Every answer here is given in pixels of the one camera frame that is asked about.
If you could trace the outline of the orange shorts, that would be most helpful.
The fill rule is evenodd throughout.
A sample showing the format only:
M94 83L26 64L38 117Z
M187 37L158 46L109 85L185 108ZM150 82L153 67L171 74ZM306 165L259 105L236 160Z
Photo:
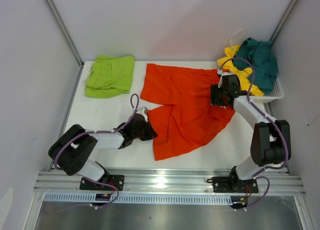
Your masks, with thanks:
M210 143L230 123L231 107L211 105L211 85L219 83L216 69L147 64L142 100L158 104L148 111L157 137L156 161L190 153Z

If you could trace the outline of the lime green shorts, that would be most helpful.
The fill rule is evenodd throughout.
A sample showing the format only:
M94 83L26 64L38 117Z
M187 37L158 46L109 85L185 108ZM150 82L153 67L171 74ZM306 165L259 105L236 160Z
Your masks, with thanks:
M133 56L115 58L99 55L85 80L84 95L90 98L112 98L128 94L133 82L134 67Z

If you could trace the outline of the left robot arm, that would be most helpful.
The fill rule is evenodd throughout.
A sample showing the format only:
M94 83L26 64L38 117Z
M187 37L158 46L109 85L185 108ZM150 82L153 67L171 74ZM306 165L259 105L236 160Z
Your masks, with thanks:
M95 149L123 149L134 140L149 141L157 137L147 115L135 113L113 131L86 131L79 124L73 125L48 150L54 167L65 174L80 175L91 179L98 190L105 189L109 183L107 171L99 163L90 160Z

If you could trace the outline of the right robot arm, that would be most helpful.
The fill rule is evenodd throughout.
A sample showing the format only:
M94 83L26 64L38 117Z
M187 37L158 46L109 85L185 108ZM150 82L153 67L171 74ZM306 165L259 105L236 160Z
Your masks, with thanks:
M212 106L231 107L253 129L250 156L233 167L227 177L213 177L209 181L214 192L240 192L246 187L257 192L258 175L265 170L280 170L287 166L291 157L290 125L277 120L259 108L249 92L240 88L238 77L222 73L219 83L210 87Z

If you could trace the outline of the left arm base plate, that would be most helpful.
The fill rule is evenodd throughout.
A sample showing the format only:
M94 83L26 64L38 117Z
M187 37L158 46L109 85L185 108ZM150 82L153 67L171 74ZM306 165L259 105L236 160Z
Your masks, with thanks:
M80 190L112 191L116 187L119 191L123 190L125 183L124 175L105 174L99 181L93 181L83 177L80 181Z

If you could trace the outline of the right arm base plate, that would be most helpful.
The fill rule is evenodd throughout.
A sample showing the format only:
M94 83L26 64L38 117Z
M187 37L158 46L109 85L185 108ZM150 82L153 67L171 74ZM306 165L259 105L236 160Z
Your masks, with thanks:
M215 176L206 180L215 193L258 193L258 184L254 179L239 180L237 176Z

